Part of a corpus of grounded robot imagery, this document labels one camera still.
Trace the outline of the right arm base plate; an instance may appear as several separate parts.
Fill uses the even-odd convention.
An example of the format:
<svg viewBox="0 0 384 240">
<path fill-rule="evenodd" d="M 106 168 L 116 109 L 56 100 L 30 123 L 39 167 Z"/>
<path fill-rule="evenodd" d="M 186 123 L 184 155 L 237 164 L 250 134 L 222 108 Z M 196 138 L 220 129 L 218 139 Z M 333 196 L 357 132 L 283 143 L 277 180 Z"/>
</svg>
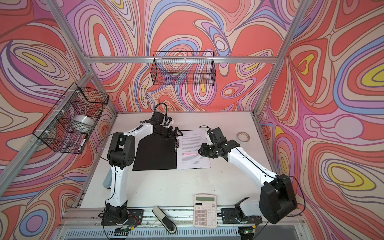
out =
<svg viewBox="0 0 384 240">
<path fill-rule="evenodd" d="M 263 222 L 260 216 L 245 216 L 241 210 L 237 208 L 222 208 L 218 216 L 222 218 L 223 224 L 253 224 L 258 226 Z"/>
</svg>

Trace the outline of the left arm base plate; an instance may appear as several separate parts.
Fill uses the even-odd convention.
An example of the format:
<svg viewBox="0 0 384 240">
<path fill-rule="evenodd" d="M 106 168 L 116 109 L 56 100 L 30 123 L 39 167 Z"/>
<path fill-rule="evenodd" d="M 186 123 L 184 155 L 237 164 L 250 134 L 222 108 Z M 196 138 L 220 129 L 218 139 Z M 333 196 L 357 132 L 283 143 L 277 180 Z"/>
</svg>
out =
<svg viewBox="0 0 384 240">
<path fill-rule="evenodd" d="M 107 213 L 100 213 L 102 226 L 139 226 L 142 224 L 144 209 L 128 209 L 122 217 L 115 218 Z"/>
</svg>

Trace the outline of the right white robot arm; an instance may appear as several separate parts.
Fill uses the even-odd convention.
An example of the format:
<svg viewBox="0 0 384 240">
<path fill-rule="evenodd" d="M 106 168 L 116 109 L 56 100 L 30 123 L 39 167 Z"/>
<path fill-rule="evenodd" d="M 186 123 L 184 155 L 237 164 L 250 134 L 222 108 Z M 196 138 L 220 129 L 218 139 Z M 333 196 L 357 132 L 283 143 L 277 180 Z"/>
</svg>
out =
<svg viewBox="0 0 384 240">
<path fill-rule="evenodd" d="M 236 215 L 242 217 L 264 217 L 277 224 L 298 207 L 293 184 L 285 174 L 278 175 L 263 167 L 234 140 L 217 144 L 202 143 L 198 153 L 202 157 L 223 158 L 240 169 L 259 190 L 259 198 L 243 198 L 235 204 Z"/>
</svg>

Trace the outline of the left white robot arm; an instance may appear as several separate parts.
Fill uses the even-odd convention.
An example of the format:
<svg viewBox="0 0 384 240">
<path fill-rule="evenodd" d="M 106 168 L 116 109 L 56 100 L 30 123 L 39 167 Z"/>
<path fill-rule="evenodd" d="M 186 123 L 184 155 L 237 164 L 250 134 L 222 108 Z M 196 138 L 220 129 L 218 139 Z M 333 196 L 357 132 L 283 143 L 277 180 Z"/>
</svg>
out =
<svg viewBox="0 0 384 240">
<path fill-rule="evenodd" d="M 167 113 L 153 111 L 152 117 L 127 133 L 114 133 L 107 153 L 111 165 L 111 196 L 104 215 L 119 223 L 128 219 L 127 183 L 132 170 L 171 170 L 177 167 L 177 137 Z"/>
</svg>

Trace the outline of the blue file folder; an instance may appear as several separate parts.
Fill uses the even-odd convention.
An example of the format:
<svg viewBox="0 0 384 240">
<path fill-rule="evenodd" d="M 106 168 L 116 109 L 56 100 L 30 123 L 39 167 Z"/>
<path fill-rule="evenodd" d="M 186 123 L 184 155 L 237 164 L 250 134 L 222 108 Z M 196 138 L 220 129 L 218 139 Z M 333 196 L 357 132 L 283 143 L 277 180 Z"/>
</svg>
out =
<svg viewBox="0 0 384 240">
<path fill-rule="evenodd" d="M 133 171 L 177 170 L 177 137 L 151 134 L 139 141 Z"/>
</svg>

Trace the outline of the printed paper files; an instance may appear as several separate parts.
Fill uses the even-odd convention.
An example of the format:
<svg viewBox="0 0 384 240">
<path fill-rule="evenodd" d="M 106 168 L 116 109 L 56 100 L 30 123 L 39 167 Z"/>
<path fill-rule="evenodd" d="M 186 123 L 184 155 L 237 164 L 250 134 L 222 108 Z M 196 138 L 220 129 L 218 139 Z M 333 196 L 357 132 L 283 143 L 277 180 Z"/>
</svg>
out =
<svg viewBox="0 0 384 240">
<path fill-rule="evenodd" d="M 199 149 L 206 143 L 204 130 L 182 131 L 182 136 L 177 137 L 177 169 L 209 169 L 210 159 L 202 157 Z"/>
</svg>

